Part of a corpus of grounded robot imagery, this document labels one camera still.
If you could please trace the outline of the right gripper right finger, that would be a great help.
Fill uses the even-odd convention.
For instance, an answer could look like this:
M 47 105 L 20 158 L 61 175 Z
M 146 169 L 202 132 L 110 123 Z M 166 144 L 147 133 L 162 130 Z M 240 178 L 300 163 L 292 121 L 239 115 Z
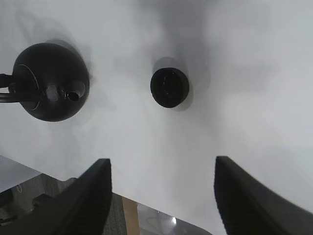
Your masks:
M 228 235 L 311 235 L 313 215 L 273 192 L 227 156 L 215 161 L 214 194 Z

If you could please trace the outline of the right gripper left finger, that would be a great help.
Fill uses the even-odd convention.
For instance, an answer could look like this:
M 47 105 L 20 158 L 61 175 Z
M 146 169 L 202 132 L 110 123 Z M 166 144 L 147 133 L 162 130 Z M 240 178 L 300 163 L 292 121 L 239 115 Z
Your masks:
M 100 235 L 111 200 L 111 162 L 99 159 L 68 188 L 34 212 L 33 234 Z

